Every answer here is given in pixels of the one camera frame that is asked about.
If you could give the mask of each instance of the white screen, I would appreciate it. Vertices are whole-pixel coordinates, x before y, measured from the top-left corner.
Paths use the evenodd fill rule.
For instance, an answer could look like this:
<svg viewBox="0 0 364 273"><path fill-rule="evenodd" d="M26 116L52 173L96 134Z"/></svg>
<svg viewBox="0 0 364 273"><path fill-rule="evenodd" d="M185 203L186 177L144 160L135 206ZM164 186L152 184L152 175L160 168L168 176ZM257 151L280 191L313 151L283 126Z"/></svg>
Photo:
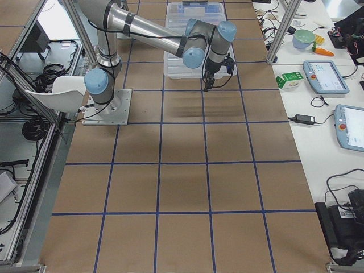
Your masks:
<svg viewBox="0 0 364 273"><path fill-rule="evenodd" d="M331 63L310 63L322 90L343 90Z"/></svg>
<svg viewBox="0 0 364 273"><path fill-rule="evenodd" d="M364 111L344 108L346 129L348 130L348 144L364 148Z"/></svg>

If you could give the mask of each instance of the toy carrot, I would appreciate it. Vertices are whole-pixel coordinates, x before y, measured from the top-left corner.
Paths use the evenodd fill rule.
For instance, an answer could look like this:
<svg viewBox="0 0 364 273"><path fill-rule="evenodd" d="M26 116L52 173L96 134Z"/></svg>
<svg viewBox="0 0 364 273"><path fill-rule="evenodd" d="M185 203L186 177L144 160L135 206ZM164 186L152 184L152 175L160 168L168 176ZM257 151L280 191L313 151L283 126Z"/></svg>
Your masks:
<svg viewBox="0 0 364 273"><path fill-rule="evenodd" d="M320 55L325 55L325 56L334 56L334 53L328 50L325 50L321 47L316 47L317 43L313 42L313 47L312 47L312 52L316 53L316 54L320 54Z"/></svg>

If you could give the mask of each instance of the tablet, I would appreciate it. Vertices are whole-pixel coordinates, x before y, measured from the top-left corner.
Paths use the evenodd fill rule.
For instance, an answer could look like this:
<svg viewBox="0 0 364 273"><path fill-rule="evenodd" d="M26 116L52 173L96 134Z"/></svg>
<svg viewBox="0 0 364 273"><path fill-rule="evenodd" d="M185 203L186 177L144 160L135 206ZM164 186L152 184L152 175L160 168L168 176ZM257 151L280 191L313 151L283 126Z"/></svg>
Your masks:
<svg viewBox="0 0 364 273"><path fill-rule="evenodd" d="M347 94L349 88L332 61L305 61L303 70L316 93Z"/></svg>
<svg viewBox="0 0 364 273"><path fill-rule="evenodd" d="M364 152L364 108L339 104L334 115L341 147Z"/></svg>

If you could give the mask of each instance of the green bowl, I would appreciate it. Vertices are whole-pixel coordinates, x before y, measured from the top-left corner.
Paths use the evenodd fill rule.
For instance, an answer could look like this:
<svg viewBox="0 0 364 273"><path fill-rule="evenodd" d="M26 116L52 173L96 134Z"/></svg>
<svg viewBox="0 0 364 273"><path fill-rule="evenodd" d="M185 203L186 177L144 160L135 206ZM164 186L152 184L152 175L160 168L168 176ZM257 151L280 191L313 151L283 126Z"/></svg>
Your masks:
<svg viewBox="0 0 364 273"><path fill-rule="evenodd" d="M293 35L293 45L296 48L308 47L315 40L315 35L310 30L296 30Z"/></svg>

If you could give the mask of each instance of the blue joint cap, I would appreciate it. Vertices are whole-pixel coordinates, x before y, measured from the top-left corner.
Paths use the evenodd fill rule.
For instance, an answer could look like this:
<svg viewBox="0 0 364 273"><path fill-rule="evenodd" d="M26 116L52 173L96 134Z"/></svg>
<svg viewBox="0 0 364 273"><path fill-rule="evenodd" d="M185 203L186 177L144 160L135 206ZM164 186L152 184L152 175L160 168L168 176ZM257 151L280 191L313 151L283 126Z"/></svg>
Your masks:
<svg viewBox="0 0 364 273"><path fill-rule="evenodd" d="M92 69L85 75L84 83L92 95L99 95L107 88L109 77L102 69Z"/></svg>
<svg viewBox="0 0 364 273"><path fill-rule="evenodd" d="M201 48L193 47L186 50L182 55L182 61L188 68L197 68L205 58L205 51Z"/></svg>
<svg viewBox="0 0 364 273"><path fill-rule="evenodd" d="M218 24L217 30L225 40L232 42L235 38L235 34L237 33L237 26L232 22L223 21Z"/></svg>
<svg viewBox="0 0 364 273"><path fill-rule="evenodd" d="M191 33L191 30L193 29L193 27L195 26L197 20L196 19L190 19L187 22L187 26L186 26L186 30L184 32L184 35L189 35Z"/></svg>

